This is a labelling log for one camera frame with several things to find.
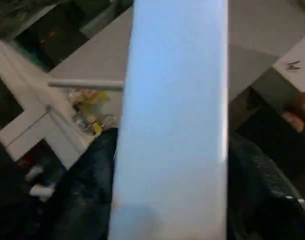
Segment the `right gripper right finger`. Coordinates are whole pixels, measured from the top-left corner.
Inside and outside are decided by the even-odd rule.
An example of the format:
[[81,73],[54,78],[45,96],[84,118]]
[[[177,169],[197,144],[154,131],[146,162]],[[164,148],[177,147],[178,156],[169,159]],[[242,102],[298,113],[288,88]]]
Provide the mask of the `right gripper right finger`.
[[227,174],[229,240],[305,240],[304,198],[255,143],[229,137]]

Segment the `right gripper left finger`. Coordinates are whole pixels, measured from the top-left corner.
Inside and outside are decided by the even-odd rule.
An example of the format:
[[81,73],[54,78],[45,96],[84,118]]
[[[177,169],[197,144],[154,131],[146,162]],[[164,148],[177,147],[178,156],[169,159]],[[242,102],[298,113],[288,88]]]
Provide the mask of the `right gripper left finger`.
[[106,240],[118,130],[96,137],[58,182],[49,199],[49,239]]

